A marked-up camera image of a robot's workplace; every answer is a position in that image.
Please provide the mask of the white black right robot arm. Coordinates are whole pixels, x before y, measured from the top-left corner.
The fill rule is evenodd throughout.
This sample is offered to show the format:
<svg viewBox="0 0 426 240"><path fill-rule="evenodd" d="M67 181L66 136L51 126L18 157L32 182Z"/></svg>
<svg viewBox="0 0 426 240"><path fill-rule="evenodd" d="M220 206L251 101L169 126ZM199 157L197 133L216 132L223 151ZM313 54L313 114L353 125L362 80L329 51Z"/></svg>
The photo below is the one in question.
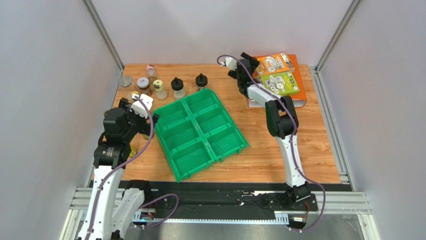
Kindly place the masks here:
<svg viewBox="0 0 426 240"><path fill-rule="evenodd" d="M265 109L268 132L278 143L285 167L287 190L284 202L289 209L304 207L311 190L297 146L299 121L292 98L274 93L254 79L255 68L260 65L255 57L244 52L241 59L229 54L223 57L224 61L220 65L229 69L228 75L236 79L239 92Z"/></svg>

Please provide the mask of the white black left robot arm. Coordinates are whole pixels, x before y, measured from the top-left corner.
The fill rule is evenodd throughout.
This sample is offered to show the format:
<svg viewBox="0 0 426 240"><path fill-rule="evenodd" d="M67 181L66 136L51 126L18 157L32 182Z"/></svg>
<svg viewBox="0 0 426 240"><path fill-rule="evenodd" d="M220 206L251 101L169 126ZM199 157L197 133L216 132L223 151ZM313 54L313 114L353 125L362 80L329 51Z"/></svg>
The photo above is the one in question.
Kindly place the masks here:
<svg viewBox="0 0 426 240"><path fill-rule="evenodd" d="M151 139L159 115L150 112L153 98L145 94L126 98L118 107L104 113L103 133L100 135L93 157L93 186L87 214L78 232L78 240L122 240L134 214L146 196L151 194L146 180L131 180L121 201L116 204L117 193L126 165L130 163L131 141L137 134Z"/></svg>

